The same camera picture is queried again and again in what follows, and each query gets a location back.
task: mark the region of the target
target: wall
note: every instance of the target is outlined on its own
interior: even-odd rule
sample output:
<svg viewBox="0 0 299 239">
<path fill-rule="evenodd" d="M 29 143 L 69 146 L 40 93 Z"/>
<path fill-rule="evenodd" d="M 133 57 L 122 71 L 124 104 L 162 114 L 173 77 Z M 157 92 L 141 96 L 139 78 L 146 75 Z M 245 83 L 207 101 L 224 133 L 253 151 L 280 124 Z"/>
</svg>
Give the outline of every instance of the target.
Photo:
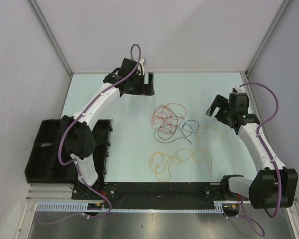
<svg viewBox="0 0 299 239">
<path fill-rule="evenodd" d="M 244 71 L 283 0 L 37 0 L 72 71 Z"/>
<path fill-rule="evenodd" d="M 0 223 L 25 200 L 24 169 L 44 119 L 58 118 L 70 79 L 25 0 L 0 1 Z"/>
<path fill-rule="evenodd" d="M 266 84 L 277 94 L 280 110 L 266 131 L 280 159 L 299 174 L 299 0 L 291 2 L 250 80 Z M 253 89 L 266 119 L 273 113 L 275 101 L 265 90 Z M 299 199 L 299 182 L 297 196 Z"/>
</svg>

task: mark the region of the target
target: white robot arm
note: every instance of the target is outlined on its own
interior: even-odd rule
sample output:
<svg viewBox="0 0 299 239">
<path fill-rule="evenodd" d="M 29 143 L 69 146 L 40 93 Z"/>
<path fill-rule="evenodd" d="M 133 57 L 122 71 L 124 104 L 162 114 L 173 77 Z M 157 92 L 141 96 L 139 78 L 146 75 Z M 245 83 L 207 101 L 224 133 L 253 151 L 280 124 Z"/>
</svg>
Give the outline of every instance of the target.
<svg viewBox="0 0 299 239">
<path fill-rule="evenodd" d="M 111 87 L 130 73 L 136 64 L 136 60 L 125 58 L 120 68 L 115 69 L 105 77 L 101 88 L 85 107 L 72 117 L 64 116 L 62 118 L 61 128 L 63 128 L 63 131 L 65 131 L 74 119 L 78 119 L 67 133 L 64 147 L 71 154 L 81 172 L 81 176 L 89 186 L 92 186 L 98 179 L 93 161 L 93 151 L 96 147 L 96 142 L 92 130 L 103 110 L 123 94 L 154 95 L 153 73 L 149 73 L 149 83 L 144 83 L 145 60 L 143 58 L 140 59 L 138 68 L 134 74 L 122 83 L 115 85 L 115 87 Z"/>
<path fill-rule="evenodd" d="M 257 170 L 253 180 L 242 175 L 224 176 L 221 181 L 223 193 L 238 193 L 249 198 L 255 209 L 277 208 L 278 204 L 278 207 L 291 207 L 298 182 L 297 172 L 287 169 L 279 160 L 264 137 L 257 116 L 248 113 L 247 94 L 236 87 L 229 99 L 217 95 L 206 114 L 212 116 L 217 107 L 216 119 L 234 129 L 246 145 Z"/>
</svg>

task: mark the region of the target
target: shiny metal floor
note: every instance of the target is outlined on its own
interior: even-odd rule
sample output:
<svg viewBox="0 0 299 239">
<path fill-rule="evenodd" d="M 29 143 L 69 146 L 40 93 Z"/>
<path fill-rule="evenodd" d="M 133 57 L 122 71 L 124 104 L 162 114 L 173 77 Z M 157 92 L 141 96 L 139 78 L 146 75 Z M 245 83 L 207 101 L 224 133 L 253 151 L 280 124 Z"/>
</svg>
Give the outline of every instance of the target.
<svg viewBox="0 0 299 239">
<path fill-rule="evenodd" d="M 263 210 L 247 206 L 249 215 L 265 230 L 268 239 L 295 238 L 288 215 L 281 210 L 270 219 Z M 70 213 L 37 212 L 44 222 Z M 111 213 L 102 219 L 81 216 L 44 226 L 34 220 L 30 239 L 258 239 L 245 219 L 226 219 L 221 214 Z"/>
</svg>

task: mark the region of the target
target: light blue tabletop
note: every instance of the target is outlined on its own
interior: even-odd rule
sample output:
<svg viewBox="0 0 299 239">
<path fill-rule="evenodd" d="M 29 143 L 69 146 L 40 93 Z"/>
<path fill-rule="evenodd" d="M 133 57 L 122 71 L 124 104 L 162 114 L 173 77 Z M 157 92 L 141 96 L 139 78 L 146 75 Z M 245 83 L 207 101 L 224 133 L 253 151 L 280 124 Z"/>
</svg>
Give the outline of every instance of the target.
<svg viewBox="0 0 299 239">
<path fill-rule="evenodd" d="M 103 74 L 74 75 L 62 114 L 71 116 L 85 106 L 100 88 L 104 77 Z M 160 151 L 176 156 L 181 148 L 193 151 L 198 149 L 195 134 L 188 137 L 192 144 L 185 139 L 169 144 L 155 140 L 150 116 L 157 106 L 168 103 L 184 105 L 188 111 L 187 120 L 197 120 L 200 125 L 217 128 L 223 135 L 223 140 L 218 141 L 202 134 L 200 145 L 210 152 L 211 157 L 206 154 L 203 163 L 190 158 L 181 164 L 175 158 L 170 167 L 170 182 L 217 182 L 227 174 L 241 174 L 253 179 L 256 169 L 244 143 L 233 129 L 205 114 L 217 94 L 229 97 L 232 88 L 240 83 L 242 80 L 239 73 L 154 74 L 154 96 L 123 95 L 101 116 L 101 119 L 114 120 L 105 180 L 157 182 L 149 165 L 153 153 Z M 220 138 L 220 134 L 211 128 L 202 128 L 199 132 L 208 132 Z M 184 150 L 179 155 L 187 158 L 190 154 Z M 197 160 L 203 157 L 202 151 L 195 154 Z M 157 155 L 154 168 L 159 160 Z M 167 168 L 158 178 L 162 181 L 169 178 Z"/>
</svg>

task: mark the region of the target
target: purple cable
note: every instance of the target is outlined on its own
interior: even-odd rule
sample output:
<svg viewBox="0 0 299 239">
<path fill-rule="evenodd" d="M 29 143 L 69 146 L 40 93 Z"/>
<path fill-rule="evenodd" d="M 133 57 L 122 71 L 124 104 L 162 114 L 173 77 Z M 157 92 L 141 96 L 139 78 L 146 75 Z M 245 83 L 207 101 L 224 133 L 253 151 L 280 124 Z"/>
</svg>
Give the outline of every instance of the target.
<svg viewBox="0 0 299 239">
<path fill-rule="evenodd" d="M 244 207 L 244 197 L 242 196 L 241 197 L 241 207 L 243 209 L 243 212 L 245 215 L 237 215 L 237 216 L 227 216 L 225 213 L 224 213 L 224 216 L 228 217 L 228 218 L 245 218 L 248 222 L 248 224 L 250 225 L 250 227 L 252 228 L 252 230 L 258 235 L 260 236 L 261 238 L 263 238 L 265 236 L 265 231 L 263 229 L 263 227 L 253 218 L 249 217 L 247 214 L 246 214 L 246 211 L 245 211 L 245 207 Z M 254 227 L 254 225 L 252 224 L 252 222 L 254 222 L 259 228 L 260 230 L 262 231 L 262 233 L 260 234 L 257 229 Z"/>
<path fill-rule="evenodd" d="M 261 84 L 261 83 L 251 83 L 251 82 L 250 82 L 250 83 L 244 83 L 244 84 L 240 85 L 239 87 L 247 86 L 247 85 L 257 85 L 257 86 L 261 86 L 261 87 L 265 88 L 266 90 L 268 90 L 268 91 L 273 95 L 273 97 L 275 98 L 275 101 L 276 101 L 276 110 L 275 110 L 274 114 L 273 114 L 271 117 L 269 117 L 267 120 L 265 120 L 264 122 L 262 122 L 262 123 L 257 127 L 257 130 L 256 130 L 256 131 L 257 131 L 256 133 L 257 133 L 257 135 L 258 135 L 258 139 L 259 139 L 259 141 L 261 142 L 261 144 L 263 145 L 265 151 L 267 152 L 267 154 L 268 154 L 268 156 L 269 156 L 269 158 L 270 158 L 270 162 L 273 164 L 273 166 L 274 166 L 274 168 L 275 168 L 275 171 L 276 171 L 276 174 L 277 174 L 277 181 L 278 181 L 278 199 L 277 199 L 277 204 L 276 204 L 275 212 L 274 212 L 274 214 L 271 215 L 271 214 L 269 213 L 269 211 L 268 211 L 267 209 L 265 209 L 265 212 L 267 213 L 267 215 L 268 215 L 269 217 L 271 217 L 271 218 L 275 218 L 275 217 L 278 215 L 278 213 L 279 213 L 280 203 L 281 203 L 281 193 L 282 193 L 281 175 L 280 175 L 278 165 L 277 165 L 277 163 L 275 162 L 273 155 L 271 154 L 271 152 L 270 152 L 268 146 L 266 145 L 265 141 L 263 140 L 263 138 L 261 137 L 261 135 L 259 134 L 259 132 L 260 132 L 260 128 L 261 128 L 262 126 L 264 126 L 264 124 L 268 123 L 269 121 L 271 121 L 271 120 L 276 116 L 276 114 L 277 114 L 277 112 L 278 112 L 278 109 L 279 109 L 279 102 L 278 102 L 278 98 L 277 98 L 277 96 L 275 95 L 275 93 L 274 93 L 271 89 L 269 89 L 267 86 L 265 86 L 265 85 L 263 85 L 263 84 Z"/>
<path fill-rule="evenodd" d="M 135 65 L 135 67 L 133 68 L 133 70 L 130 72 L 130 73 L 128 73 L 125 77 L 123 77 L 121 80 L 119 80 L 119 81 L 117 81 L 116 83 L 114 83 L 114 84 L 112 84 L 112 85 L 110 85 L 109 87 L 107 87 L 106 89 L 104 89 L 101 93 L 105 93 L 106 91 L 108 91 L 109 89 L 111 89 L 111 88 L 113 88 L 113 87 L 115 87 L 116 85 L 118 85 L 118 84 L 120 84 L 120 83 L 122 83 L 123 81 L 125 81 L 125 80 L 127 80 L 135 71 L 136 71 L 136 69 L 138 68 L 138 66 L 139 66 L 139 63 L 140 63 L 140 60 L 141 60 L 141 55 L 142 55 L 142 52 L 141 52 L 141 47 L 138 45 L 138 44 L 133 44 L 132 45 L 132 47 L 131 47 L 131 52 L 133 51 L 133 49 L 134 49 L 134 47 L 137 47 L 138 49 L 139 49 L 139 58 L 138 58 L 138 60 L 137 60 L 137 63 L 136 63 L 136 65 Z M 65 132 L 64 132 L 64 134 L 63 134 L 63 136 L 62 136 L 62 138 L 61 138 L 61 141 L 60 141 L 60 145 L 59 145 L 59 149 L 58 149 L 58 159 L 59 159 L 59 162 L 60 162 L 60 164 L 61 165 L 63 165 L 63 166 L 66 166 L 66 165 L 69 165 L 70 163 L 72 163 L 72 162 L 76 162 L 74 159 L 71 159 L 71 160 L 69 160 L 69 161 L 67 161 L 66 163 L 64 163 L 63 161 L 62 161 L 62 147 L 63 147 L 63 144 L 64 144 L 64 141 L 65 141 L 65 138 L 66 138 L 66 135 L 68 134 L 68 132 L 70 131 L 70 129 L 73 127 L 73 125 L 75 125 L 75 123 L 80 119 L 80 118 L 82 118 L 83 117 L 83 113 L 86 113 L 88 110 L 89 110 L 89 108 L 95 103 L 95 101 L 101 96 L 101 93 L 99 93 L 89 104 L 88 104 L 88 106 L 85 108 L 85 110 L 67 127 L 67 129 L 65 130 Z M 76 167 L 76 169 L 77 169 L 77 171 L 78 171 L 78 175 L 79 175 L 79 177 L 81 177 L 82 176 L 82 173 L 81 173 L 81 171 L 80 171 L 80 169 L 79 169 L 79 167 L 77 166 L 77 163 L 75 163 L 75 167 Z M 81 178 L 82 179 L 82 181 L 83 181 L 83 183 L 85 184 L 85 186 L 88 188 L 88 189 L 90 189 L 93 193 L 95 193 L 96 195 L 98 195 L 98 196 L 100 196 L 101 198 L 103 198 L 108 204 L 109 204 L 109 210 L 106 212 L 106 213 L 104 213 L 104 214 L 102 214 L 102 215 L 100 215 L 100 216 L 91 216 L 91 215 L 88 215 L 88 217 L 90 217 L 90 218 L 103 218 L 103 217 L 105 217 L 106 215 L 108 215 L 109 213 L 110 213 L 110 211 L 112 210 L 112 204 L 111 204 L 111 202 L 110 202 L 110 200 L 108 200 L 107 199 L 107 197 L 105 197 L 104 195 L 102 195 L 101 193 L 99 193 L 98 191 L 96 191 L 96 190 L 94 190 L 90 185 L 88 185 L 87 184 L 87 182 L 84 180 L 84 178 Z M 56 223 L 60 223 L 60 222 L 62 222 L 62 221 L 64 221 L 64 220 L 66 220 L 66 219 L 68 219 L 68 218 L 71 218 L 71 217 L 74 217 L 74 216 L 78 216 L 78 215 L 82 215 L 81 213 L 75 213 L 75 214 L 71 214 L 71 215 L 69 215 L 69 216 L 67 216 L 67 217 L 64 217 L 64 218 L 62 218 L 62 219 L 60 219 L 60 220 L 57 220 L 57 221 L 55 221 L 55 222 L 50 222 L 50 223 L 45 223 L 45 222 L 41 222 L 40 221 L 40 219 L 39 218 L 37 218 L 37 220 L 38 220 L 38 222 L 39 223 L 41 223 L 41 224 L 43 224 L 43 225 L 53 225 L 53 224 L 56 224 Z"/>
</svg>

